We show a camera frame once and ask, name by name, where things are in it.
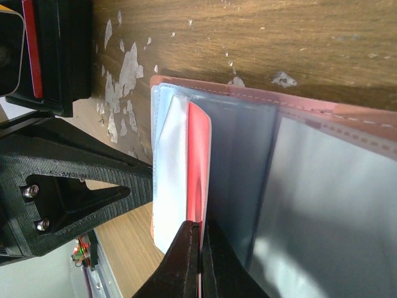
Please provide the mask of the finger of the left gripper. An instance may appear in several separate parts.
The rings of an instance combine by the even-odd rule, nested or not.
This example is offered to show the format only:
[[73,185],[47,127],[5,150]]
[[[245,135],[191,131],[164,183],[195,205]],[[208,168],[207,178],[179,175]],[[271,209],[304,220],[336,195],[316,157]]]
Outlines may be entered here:
[[151,202],[152,167],[56,117],[1,124],[1,263],[43,256]]

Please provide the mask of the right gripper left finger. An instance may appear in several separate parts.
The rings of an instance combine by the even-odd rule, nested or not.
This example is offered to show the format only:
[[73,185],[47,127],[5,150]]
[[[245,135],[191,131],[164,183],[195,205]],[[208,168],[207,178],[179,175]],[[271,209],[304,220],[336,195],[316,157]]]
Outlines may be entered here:
[[135,293],[135,298],[199,296],[199,231],[195,222],[182,223],[162,262]]

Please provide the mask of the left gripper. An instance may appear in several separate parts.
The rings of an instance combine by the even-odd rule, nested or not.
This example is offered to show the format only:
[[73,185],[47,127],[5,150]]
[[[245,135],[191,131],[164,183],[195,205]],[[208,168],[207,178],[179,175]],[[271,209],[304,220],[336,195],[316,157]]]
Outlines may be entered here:
[[12,9],[1,9],[1,96],[19,86],[24,52],[24,18]]

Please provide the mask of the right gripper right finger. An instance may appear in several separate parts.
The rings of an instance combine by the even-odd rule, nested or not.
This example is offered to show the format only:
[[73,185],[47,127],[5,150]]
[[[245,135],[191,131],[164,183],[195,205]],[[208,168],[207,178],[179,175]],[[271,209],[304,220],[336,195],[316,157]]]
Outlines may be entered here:
[[202,249],[202,297],[268,296],[242,266],[216,221],[207,221]]

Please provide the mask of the black bin with red cards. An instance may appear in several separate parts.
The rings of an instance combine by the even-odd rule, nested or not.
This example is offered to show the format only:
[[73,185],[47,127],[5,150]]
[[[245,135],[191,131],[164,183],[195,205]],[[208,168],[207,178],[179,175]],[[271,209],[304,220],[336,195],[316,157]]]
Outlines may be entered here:
[[[73,103],[91,96],[92,1],[33,1],[42,72],[43,97],[33,94],[25,30],[18,88],[6,101],[62,117],[73,116]],[[24,18],[22,1],[1,1]]]

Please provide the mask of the red credit card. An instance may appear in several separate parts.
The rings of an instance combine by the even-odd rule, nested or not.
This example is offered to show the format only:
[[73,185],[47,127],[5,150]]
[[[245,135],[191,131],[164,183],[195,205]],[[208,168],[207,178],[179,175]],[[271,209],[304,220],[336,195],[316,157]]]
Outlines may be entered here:
[[200,259],[207,214],[212,123],[210,117],[191,102],[187,134],[187,216],[189,221],[189,265],[186,297],[200,297]]

